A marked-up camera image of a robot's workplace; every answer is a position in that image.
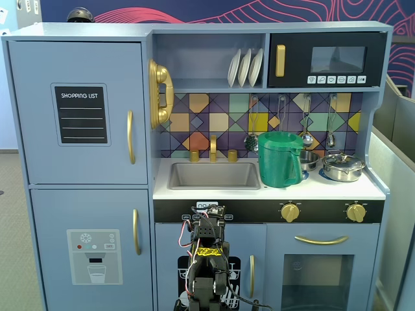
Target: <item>silver pot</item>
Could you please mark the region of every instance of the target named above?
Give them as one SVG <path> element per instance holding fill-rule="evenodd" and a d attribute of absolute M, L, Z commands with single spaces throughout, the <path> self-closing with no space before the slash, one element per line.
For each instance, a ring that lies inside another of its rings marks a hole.
<path fill-rule="evenodd" d="M 320 160 L 320 156 L 310 150 L 301 150 L 300 163 L 301 169 L 310 172 L 317 166 L 317 162 Z"/>
<path fill-rule="evenodd" d="M 324 174 L 336 181 L 357 181 L 365 166 L 364 161 L 352 155 L 330 154 L 323 158 Z"/>

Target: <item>gray sink basin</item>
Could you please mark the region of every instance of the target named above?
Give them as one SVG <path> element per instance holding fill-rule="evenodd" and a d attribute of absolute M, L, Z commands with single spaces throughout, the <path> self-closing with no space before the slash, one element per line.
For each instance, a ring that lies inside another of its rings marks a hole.
<path fill-rule="evenodd" d="M 252 163 L 175 163 L 168 188 L 258 190 L 261 186 Z"/>

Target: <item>microwave window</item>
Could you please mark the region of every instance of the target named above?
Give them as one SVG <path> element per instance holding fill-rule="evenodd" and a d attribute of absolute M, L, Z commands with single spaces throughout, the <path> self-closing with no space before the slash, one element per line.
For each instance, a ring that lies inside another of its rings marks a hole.
<path fill-rule="evenodd" d="M 313 47 L 312 73 L 361 73 L 366 47 Z"/>

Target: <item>telephone handset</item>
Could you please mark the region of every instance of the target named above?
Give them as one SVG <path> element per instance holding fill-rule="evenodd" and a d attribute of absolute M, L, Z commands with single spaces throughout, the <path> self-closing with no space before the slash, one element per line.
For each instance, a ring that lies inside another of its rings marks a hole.
<path fill-rule="evenodd" d="M 166 106 L 160 107 L 159 84 L 166 85 Z M 174 88 L 169 71 L 166 67 L 158 65 L 150 60 L 150 107 L 151 107 L 151 128 L 156 128 L 170 118 L 173 110 Z"/>

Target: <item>stove knob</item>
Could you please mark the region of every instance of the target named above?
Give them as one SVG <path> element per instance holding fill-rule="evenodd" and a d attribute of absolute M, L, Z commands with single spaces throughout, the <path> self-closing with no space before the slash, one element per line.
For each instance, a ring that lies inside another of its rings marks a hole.
<path fill-rule="evenodd" d="M 298 217 L 299 214 L 300 210 L 298 209 L 297 205 L 292 203 L 285 204 L 281 209 L 281 215 L 287 222 L 292 222 Z"/>
<path fill-rule="evenodd" d="M 354 222 L 362 222 L 365 214 L 366 209 L 361 204 L 352 204 L 347 210 L 348 218 Z"/>

